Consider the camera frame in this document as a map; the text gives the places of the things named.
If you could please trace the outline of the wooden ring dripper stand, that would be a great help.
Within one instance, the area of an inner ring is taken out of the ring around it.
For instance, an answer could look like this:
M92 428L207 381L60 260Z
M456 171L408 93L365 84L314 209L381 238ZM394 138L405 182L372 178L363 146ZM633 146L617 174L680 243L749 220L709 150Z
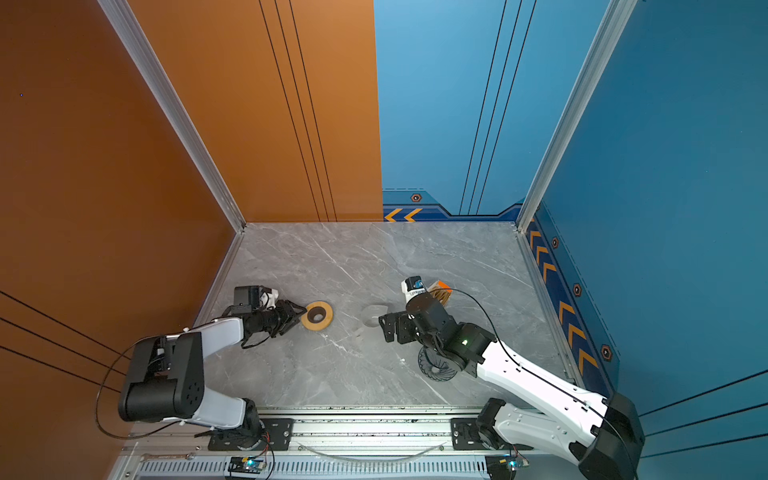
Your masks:
M333 321L334 313L331 305L325 301L312 302L306 307L301 316L301 324L310 331L322 331Z

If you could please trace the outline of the black ribbed coffee dripper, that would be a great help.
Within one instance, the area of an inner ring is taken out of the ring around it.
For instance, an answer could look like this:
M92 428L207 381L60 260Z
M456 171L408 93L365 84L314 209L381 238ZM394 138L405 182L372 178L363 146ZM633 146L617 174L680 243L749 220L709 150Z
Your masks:
M422 346L419 350L418 366L421 372L436 382L448 382L460 371L459 365L443 352Z

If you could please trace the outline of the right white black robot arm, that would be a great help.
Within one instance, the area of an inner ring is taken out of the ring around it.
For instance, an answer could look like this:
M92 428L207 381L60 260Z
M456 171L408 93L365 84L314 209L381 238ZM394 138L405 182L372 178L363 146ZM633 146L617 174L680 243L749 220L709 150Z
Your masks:
M426 376L450 380L466 372L530 405L525 411L489 399L475 420L484 446L529 446L574 464L587 479L637 478L645 435L628 397L568 383L515 352L495 330L456 321L429 293L411 297L404 310L378 322L386 342L420 344Z

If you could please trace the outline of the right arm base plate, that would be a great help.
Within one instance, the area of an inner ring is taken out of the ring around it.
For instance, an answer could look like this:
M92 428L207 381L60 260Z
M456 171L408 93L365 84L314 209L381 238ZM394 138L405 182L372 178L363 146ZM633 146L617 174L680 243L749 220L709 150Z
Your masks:
M527 444L506 442L490 425L477 418L450 420L452 445L455 450L532 451Z

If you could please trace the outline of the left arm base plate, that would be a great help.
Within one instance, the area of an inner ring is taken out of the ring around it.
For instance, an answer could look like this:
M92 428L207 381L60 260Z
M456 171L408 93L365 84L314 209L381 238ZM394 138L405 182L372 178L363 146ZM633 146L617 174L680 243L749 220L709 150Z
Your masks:
M256 433L215 430L209 437L209 451L287 451L293 434L294 420L288 417L266 418L259 422Z

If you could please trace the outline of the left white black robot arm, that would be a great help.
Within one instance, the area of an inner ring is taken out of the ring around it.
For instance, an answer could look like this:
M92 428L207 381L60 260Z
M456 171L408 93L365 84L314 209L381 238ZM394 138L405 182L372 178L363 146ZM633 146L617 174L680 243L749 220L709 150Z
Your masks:
M283 335L306 312L305 307L286 300L272 307L234 305L197 328L138 341L118 401L120 418L202 426L211 445L219 449L264 448L269 431L255 403L207 387L204 361L230 346L249 349L248 341L257 333L269 339Z

